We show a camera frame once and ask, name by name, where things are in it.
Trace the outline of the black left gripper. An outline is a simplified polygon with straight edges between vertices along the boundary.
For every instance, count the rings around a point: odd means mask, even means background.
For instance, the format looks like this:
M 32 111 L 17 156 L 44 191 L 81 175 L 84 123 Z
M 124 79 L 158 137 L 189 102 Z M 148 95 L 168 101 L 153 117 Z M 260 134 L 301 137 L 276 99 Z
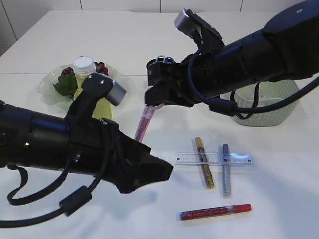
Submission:
M 69 148 L 79 154 L 71 172 L 96 176 L 107 159 L 102 179 L 114 184 L 122 194 L 167 181 L 173 166 L 151 155 L 151 148 L 130 138 L 111 120 L 91 119 L 82 127 L 72 126 Z

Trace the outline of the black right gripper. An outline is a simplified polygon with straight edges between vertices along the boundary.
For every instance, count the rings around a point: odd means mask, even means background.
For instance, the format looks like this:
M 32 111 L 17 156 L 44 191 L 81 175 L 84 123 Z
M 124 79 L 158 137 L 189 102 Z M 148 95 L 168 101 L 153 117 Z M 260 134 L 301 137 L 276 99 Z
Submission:
M 170 82 L 160 83 L 150 86 L 145 92 L 144 100 L 147 105 L 175 105 L 183 107 L 193 107 L 201 103 L 201 100 L 193 94 L 188 82 L 188 65 L 190 63 L 190 54 L 182 60 L 178 67 L 178 76 Z M 219 91 L 214 85 L 214 72 L 211 62 L 211 56 L 197 57 L 192 68 L 192 80 L 196 89 L 205 97 L 213 98 L 219 96 Z

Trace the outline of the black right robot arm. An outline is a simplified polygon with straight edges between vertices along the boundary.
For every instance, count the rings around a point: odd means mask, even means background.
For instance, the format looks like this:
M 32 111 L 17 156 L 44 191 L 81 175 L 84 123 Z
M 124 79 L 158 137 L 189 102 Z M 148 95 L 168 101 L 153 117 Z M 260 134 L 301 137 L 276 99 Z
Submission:
M 259 82 L 301 80 L 319 71 L 319 3 L 305 0 L 271 18 L 265 26 L 225 45 L 220 33 L 190 9 L 182 9 L 175 27 L 198 49 L 182 62 L 147 64 L 145 103 L 192 107 L 205 103 L 213 112 L 260 114 L 285 107 L 319 84 L 314 80 L 287 99 L 268 107 L 240 108 L 220 96 Z

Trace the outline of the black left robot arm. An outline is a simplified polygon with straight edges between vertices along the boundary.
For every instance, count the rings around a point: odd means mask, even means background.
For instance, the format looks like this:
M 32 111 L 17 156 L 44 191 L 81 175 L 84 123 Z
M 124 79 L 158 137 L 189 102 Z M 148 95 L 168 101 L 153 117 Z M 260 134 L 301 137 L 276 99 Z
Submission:
M 150 154 L 151 149 L 128 137 L 109 119 L 89 119 L 76 126 L 58 118 L 4 104 L 0 108 L 0 165 L 96 176 L 106 158 L 102 179 L 128 194 L 170 178 L 173 166 Z

